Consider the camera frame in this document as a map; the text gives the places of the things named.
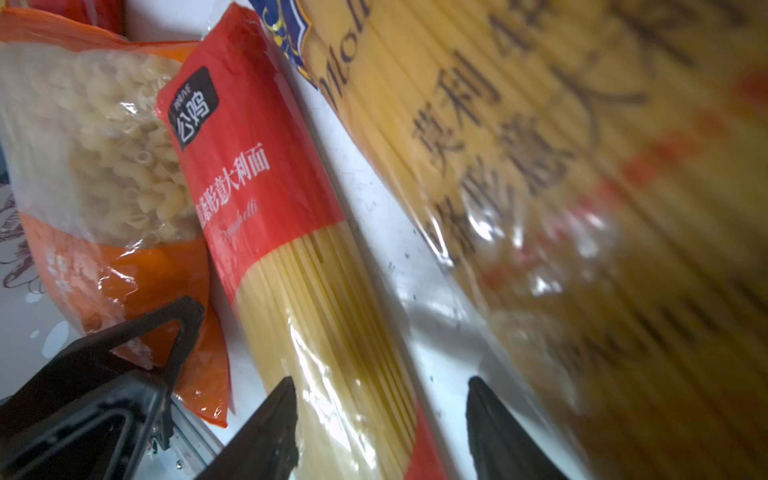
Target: spaghetti package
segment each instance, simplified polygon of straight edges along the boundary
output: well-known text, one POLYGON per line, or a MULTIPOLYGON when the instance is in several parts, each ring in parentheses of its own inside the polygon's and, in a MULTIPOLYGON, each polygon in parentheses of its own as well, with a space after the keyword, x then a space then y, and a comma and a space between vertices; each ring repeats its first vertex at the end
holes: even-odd
MULTIPOLYGON (((159 90, 195 44, 129 44, 26 8, 0 10, 0 140, 28 247, 45 289, 85 333, 181 296, 208 304, 200 232, 159 90)), ((117 354, 163 366, 178 325, 117 354)), ((176 393, 226 425, 227 348, 212 309, 176 393)))
POLYGON ((158 95, 269 391, 299 402, 297 478, 445 478, 349 225, 251 10, 231 5, 158 95))
POLYGON ((599 477, 768 477, 764 2, 253 4, 599 477))

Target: elbow macaroni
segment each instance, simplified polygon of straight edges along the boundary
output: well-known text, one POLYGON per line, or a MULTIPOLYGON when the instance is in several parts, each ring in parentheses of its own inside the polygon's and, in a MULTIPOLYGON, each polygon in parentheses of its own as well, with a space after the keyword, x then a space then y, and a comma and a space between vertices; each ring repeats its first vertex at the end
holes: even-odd
MULTIPOLYGON (((22 94, 28 91, 29 97, 13 100, 74 129, 63 155, 85 233, 102 243, 141 240, 148 247, 198 237, 179 160, 153 112, 157 93, 180 64, 119 51, 52 48, 47 55, 55 58, 47 71, 36 74, 28 86, 16 83, 15 88, 22 94)), ((34 118, 29 123, 32 130, 50 127, 34 118)), ((53 157, 30 155, 23 163, 25 175, 50 171, 53 157)), ((50 195, 61 197, 62 203, 73 201, 65 199, 71 188, 66 181, 50 183, 50 195)))

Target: white surface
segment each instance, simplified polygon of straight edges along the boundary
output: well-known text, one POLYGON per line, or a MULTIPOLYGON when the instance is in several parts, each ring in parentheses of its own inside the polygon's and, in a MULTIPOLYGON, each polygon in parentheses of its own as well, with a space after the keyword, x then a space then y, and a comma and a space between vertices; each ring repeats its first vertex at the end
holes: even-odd
MULTIPOLYGON (((223 12, 222 0, 127 0, 127 33, 133 40, 199 38, 223 12)), ((468 380, 482 376, 521 424, 574 480, 587 478, 568 449, 545 427, 525 391, 496 359, 477 314, 438 268, 432 253, 373 172, 326 100, 292 69, 289 80, 326 169, 356 232, 390 316, 407 345, 438 442, 452 476, 477 478, 468 449, 465 403, 468 380)), ((230 354, 232 397, 226 429, 211 427, 224 443, 266 398, 248 347, 220 284, 212 301, 230 354)))
POLYGON ((80 336, 69 326, 41 285, 35 265, 15 275, 28 261, 24 236, 12 234, 19 225, 8 199, 8 185, 0 185, 0 400, 11 396, 48 360, 80 336))

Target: clear plastic bag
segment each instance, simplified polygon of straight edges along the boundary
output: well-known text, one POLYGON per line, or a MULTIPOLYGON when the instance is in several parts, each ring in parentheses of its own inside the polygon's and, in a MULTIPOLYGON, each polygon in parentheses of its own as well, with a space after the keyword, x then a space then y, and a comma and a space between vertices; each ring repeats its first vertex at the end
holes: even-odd
POLYGON ((593 470, 768 475, 764 3, 252 3, 593 470))
POLYGON ((232 5, 157 108, 264 386, 284 376, 296 384, 296 476, 443 480, 398 342, 279 59, 258 16, 232 5))
MULTIPOLYGON (((132 45, 44 12, 0 11, 0 138, 29 249, 85 333, 181 296, 208 304, 207 248, 155 97, 194 44, 132 45)), ((162 366, 169 324, 117 354, 162 366)), ((176 393, 226 425, 228 358, 208 309, 176 393)))

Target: blue label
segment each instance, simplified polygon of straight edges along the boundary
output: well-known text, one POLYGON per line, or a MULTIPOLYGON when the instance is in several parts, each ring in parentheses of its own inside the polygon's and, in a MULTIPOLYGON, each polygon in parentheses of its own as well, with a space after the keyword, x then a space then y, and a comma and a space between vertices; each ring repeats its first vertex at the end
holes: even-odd
POLYGON ((298 0, 249 0, 272 32, 275 42, 283 53, 295 64, 302 75, 309 80, 304 68, 302 50, 306 34, 312 24, 306 17, 298 0))

